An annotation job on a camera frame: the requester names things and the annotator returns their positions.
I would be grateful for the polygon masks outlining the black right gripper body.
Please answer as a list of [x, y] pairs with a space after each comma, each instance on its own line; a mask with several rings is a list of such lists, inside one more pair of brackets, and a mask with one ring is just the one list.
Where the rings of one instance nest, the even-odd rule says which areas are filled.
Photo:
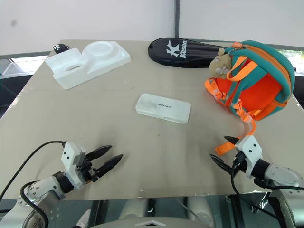
[[239, 152], [233, 161], [233, 164], [235, 165], [236, 171], [246, 171], [247, 169], [247, 161], [246, 156], [243, 152]]

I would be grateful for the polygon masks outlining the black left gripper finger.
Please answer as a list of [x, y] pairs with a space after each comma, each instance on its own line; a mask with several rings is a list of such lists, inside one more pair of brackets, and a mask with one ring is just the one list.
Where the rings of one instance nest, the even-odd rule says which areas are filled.
[[106, 154], [111, 148], [112, 148], [111, 145], [106, 145], [106, 146], [99, 147], [99, 148], [95, 149], [94, 151], [88, 153], [86, 155], [86, 158], [88, 160], [97, 159], [97, 158], [103, 156], [104, 154]]
[[113, 169], [119, 163], [119, 161], [122, 159], [122, 157], [123, 157], [123, 154], [119, 154], [115, 157], [112, 157], [108, 161], [106, 161], [102, 167], [97, 169], [97, 177], [101, 178], [105, 174], [107, 174], [111, 169]]

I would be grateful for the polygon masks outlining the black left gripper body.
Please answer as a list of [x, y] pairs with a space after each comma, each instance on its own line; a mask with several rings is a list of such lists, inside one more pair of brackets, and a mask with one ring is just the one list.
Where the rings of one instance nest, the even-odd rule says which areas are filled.
[[76, 170], [79, 172], [81, 179], [88, 184], [98, 180], [97, 169], [92, 167], [92, 160], [96, 158], [93, 152], [89, 154], [81, 153], [76, 163]]

